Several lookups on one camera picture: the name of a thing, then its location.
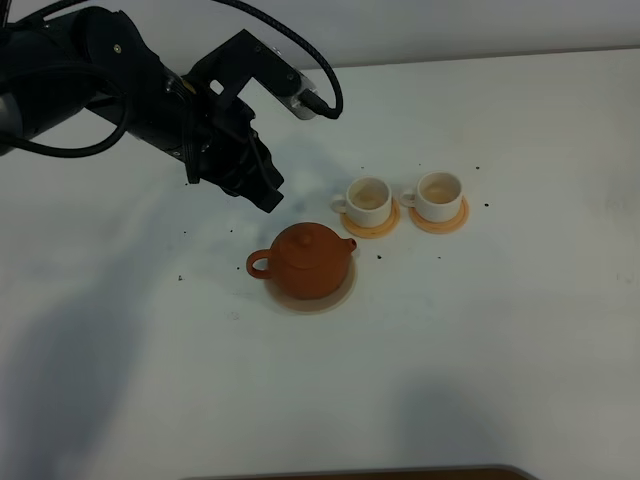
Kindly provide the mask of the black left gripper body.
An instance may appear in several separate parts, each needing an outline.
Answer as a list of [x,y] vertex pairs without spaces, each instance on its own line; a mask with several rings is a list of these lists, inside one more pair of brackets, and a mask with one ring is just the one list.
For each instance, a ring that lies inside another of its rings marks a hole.
[[183,146],[188,178],[219,186],[231,196],[241,196],[239,187],[246,175],[275,170],[270,150],[252,126],[255,112],[236,98],[220,109],[217,95],[183,96]]

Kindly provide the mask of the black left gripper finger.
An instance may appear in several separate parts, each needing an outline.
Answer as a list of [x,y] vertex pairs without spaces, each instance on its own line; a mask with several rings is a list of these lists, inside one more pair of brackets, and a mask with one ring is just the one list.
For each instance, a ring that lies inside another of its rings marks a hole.
[[284,178],[277,170],[267,169],[266,176],[255,171],[243,178],[239,193],[258,209],[271,213],[284,198],[279,191],[283,183]]

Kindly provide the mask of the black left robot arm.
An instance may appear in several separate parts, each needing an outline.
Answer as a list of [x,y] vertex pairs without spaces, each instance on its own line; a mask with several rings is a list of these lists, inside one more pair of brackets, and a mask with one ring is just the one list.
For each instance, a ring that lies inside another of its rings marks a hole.
[[[180,161],[191,184],[209,182],[267,212],[279,204],[283,177],[240,92],[254,80],[275,97],[294,94],[301,80],[284,60],[242,31],[178,75],[125,13],[60,9],[54,4],[1,30],[3,152],[84,158],[130,134]],[[85,147],[37,142],[82,110],[113,132]]]

